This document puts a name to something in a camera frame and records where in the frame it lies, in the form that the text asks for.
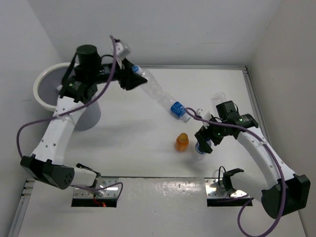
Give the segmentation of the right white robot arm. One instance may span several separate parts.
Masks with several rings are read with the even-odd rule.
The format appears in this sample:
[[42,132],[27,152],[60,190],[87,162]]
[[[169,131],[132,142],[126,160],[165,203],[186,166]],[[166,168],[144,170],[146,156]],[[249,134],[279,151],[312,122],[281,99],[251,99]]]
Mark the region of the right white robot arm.
[[224,137],[232,136],[250,154],[264,178],[254,178],[241,168],[224,172],[219,181],[227,192],[243,190],[260,201],[265,212],[273,219],[306,207],[311,182],[306,175],[297,175],[287,166],[264,137],[258,122],[250,114],[239,114],[233,101],[216,106],[218,117],[198,109],[194,112],[203,122],[195,133],[197,150],[210,154],[212,146],[219,145]]

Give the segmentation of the clear bottle blue white cap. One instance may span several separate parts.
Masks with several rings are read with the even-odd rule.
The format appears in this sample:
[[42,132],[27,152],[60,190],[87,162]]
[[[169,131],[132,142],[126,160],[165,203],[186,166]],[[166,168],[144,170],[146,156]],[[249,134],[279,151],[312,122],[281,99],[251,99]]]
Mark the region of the clear bottle blue white cap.
[[150,96],[155,101],[160,101],[164,98],[163,89],[160,84],[157,82],[155,77],[145,68],[141,68],[138,65],[132,66],[134,73],[142,76],[147,80],[145,84],[141,85],[141,88],[144,92]]

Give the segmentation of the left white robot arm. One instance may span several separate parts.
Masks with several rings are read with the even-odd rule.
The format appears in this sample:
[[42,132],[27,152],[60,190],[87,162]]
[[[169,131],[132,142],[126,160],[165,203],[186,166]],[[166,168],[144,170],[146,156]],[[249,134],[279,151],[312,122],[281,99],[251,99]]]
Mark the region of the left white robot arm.
[[117,80],[121,88],[132,90],[147,80],[136,74],[127,60],[130,48],[120,40],[114,41],[112,63],[102,64],[102,57],[93,45],[81,45],[61,80],[61,90],[48,127],[30,156],[21,156],[21,167],[35,180],[61,190],[83,186],[94,190],[100,173],[78,163],[64,165],[64,154],[77,122],[101,93],[97,85]]

